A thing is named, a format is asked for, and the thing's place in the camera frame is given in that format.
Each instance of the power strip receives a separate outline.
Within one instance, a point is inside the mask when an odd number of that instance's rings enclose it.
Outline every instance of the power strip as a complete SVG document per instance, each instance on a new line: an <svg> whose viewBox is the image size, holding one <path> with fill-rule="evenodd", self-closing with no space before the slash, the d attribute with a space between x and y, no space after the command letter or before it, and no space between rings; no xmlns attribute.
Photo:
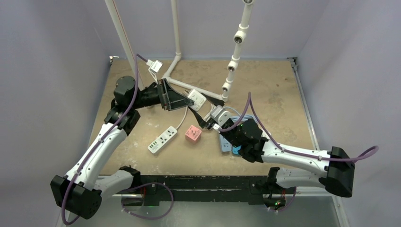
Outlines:
<svg viewBox="0 0 401 227"><path fill-rule="evenodd" d="M225 152L230 152L232 145L230 142L228 142L228 140L226 140L222 135L218 135L218 138L220 139L220 149L221 152L225 153Z"/></svg>
<svg viewBox="0 0 401 227"><path fill-rule="evenodd" d="M158 136L149 146L148 150L152 154L156 154L161 148L165 147L175 136L177 135L177 130L170 126L168 127L160 136Z"/></svg>
<svg viewBox="0 0 401 227"><path fill-rule="evenodd" d="M205 104L206 102L206 97L195 89L192 89L189 92L188 98L190 98L193 101L193 105L191 105L190 108L195 111L200 110L203 104Z"/></svg>

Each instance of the white power strip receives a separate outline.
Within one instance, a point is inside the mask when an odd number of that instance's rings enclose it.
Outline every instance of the white power strip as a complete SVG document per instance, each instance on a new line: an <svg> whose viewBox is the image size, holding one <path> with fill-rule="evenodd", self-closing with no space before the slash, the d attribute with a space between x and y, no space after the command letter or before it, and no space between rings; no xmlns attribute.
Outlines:
<svg viewBox="0 0 401 227"><path fill-rule="evenodd" d="M161 148L165 147L166 144L169 143L176 135L177 130L173 126L168 127L148 146L148 150L152 152L152 154L156 154Z"/></svg>
<svg viewBox="0 0 401 227"><path fill-rule="evenodd" d="M191 109L198 111L206 102L206 97L203 96L199 91L192 89L189 94L188 98L193 101L193 105L190 106Z"/></svg>

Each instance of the pipe fitting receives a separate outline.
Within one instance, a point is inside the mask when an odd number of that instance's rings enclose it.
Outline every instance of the pipe fitting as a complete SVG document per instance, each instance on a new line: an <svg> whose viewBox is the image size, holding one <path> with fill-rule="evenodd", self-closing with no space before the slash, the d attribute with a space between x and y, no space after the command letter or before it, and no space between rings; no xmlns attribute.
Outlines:
<svg viewBox="0 0 401 227"><path fill-rule="evenodd" d="M228 71L234 72L238 68L238 63L235 61L230 61L230 63L227 66Z"/></svg>
<svg viewBox="0 0 401 227"><path fill-rule="evenodd" d="M246 33L243 31L237 31L234 36L234 42L236 44L242 44L246 38Z"/></svg>
<svg viewBox="0 0 401 227"><path fill-rule="evenodd" d="M223 84L223 86L221 87L221 89L223 89L224 92L230 91L230 88L231 88L231 84L229 84L229 83L227 83L227 82L225 82L225 83Z"/></svg>
<svg viewBox="0 0 401 227"><path fill-rule="evenodd" d="M254 0L243 0L243 2L245 3L245 5L252 5Z"/></svg>

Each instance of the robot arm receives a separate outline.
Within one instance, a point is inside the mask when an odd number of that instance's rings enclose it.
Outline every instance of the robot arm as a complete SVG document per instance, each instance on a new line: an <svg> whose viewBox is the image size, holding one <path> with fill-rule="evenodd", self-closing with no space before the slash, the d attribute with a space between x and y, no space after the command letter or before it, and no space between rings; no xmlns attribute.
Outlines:
<svg viewBox="0 0 401 227"><path fill-rule="evenodd" d="M98 180L100 171L111 154L129 136L138 122L140 115L136 109L161 104L163 109L170 111L193 105L192 100L176 92L169 86L166 79L162 79L160 84L153 83L144 90L139 91L128 114L121 119L117 127L113 128L104 137L105 133L117 122L122 113L128 109L134 93L134 86L135 80L132 77L126 76L117 80L116 89L114 90L115 99L111 102L111 109L95 141L64 177L56 175L52 179L50 185L58 206L62 206L64 195L75 174L77 174L77 178L72 182L65 208L85 219L91 218L97 212L103 199L107 199L125 189L142 185L140 172L126 166L120 168L115 174ZM199 125L202 128L213 128L218 131L220 128L226 129L234 125L230 119L230 112L222 107L224 102L206 97L215 107L205 120L190 108ZM255 188L259 188L258 191L260 193L272 194L296 186L312 186L325 188L328 192L338 196L350 197L352 195L355 169L353 163L330 162L282 152L267 138L267 135L259 129L257 123L252 119L245 121L230 131L219 131L219 133L234 147L241 146L240 154L242 158L249 162L279 163L299 168L271 168L267 179L264 179L264 183L261 185L255 183ZM89 156L88 154L98 142L100 142L100 145ZM326 150L295 148L283 144L281 146L304 154L348 158L342 149L336 147L333 147L332 151L329 152ZM85 164L81 171L78 172L78 168L82 163ZM257 196L257 201L260 201L261 196L262 194L260 194L260 197Z"/></svg>
<svg viewBox="0 0 401 227"><path fill-rule="evenodd" d="M98 180L100 171L111 154L129 136L138 122L140 114L136 109L161 104L164 110L170 111L193 105L192 100L176 92L170 87L166 79L162 79L159 84L152 83L149 87L139 91L130 111L104 137L122 113L127 110L132 100L134 88L135 80L133 77L125 76L117 80L114 90L115 99L111 102L111 109L95 141L64 177L56 175L52 179L50 186L59 207L62 206L67 187L75 174L77 177L72 183L65 207L68 211L85 219L91 218L97 212L102 199L107 199L134 185L141 185L140 172L126 166L120 168L115 174ZM92 151L95 144L99 142L99 146Z"/></svg>
<svg viewBox="0 0 401 227"><path fill-rule="evenodd" d="M298 168L277 168L272 171L275 179L271 184L274 187L277 189L296 186L321 187L337 196L352 196L355 164L324 160L324 158L349 158L343 149L333 147L331 151L308 150L280 144L286 150L319 158L284 152L263 130L259 129L253 119L237 125L230 131L220 131L234 125L230 119L231 113L223 108L223 104L218 100L208 96L207 99L216 107L205 120L193 111L202 128L215 129L234 147L241 146L239 154L249 162L277 163Z"/></svg>

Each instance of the white plug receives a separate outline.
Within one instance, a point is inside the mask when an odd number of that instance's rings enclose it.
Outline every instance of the white plug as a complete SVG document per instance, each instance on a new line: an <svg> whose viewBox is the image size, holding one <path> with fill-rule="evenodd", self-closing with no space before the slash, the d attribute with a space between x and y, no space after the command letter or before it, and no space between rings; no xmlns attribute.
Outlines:
<svg viewBox="0 0 401 227"><path fill-rule="evenodd" d="M193 105L190 106L191 109L198 111L205 104L206 97L203 96L199 91L192 89L189 92L188 98L193 101Z"/></svg>
<svg viewBox="0 0 401 227"><path fill-rule="evenodd" d="M153 64L154 61L152 61L151 59L148 59L148 61L146 62L147 66L151 66Z"/></svg>
<svg viewBox="0 0 401 227"><path fill-rule="evenodd" d="M165 147L175 136L177 135L177 130L170 126L166 129L160 136L158 136L149 146L148 150L152 154L156 154L161 148Z"/></svg>
<svg viewBox="0 0 401 227"><path fill-rule="evenodd" d="M159 70L162 66L163 66L163 63L159 60L156 60L150 65L149 70L156 74L159 72Z"/></svg>

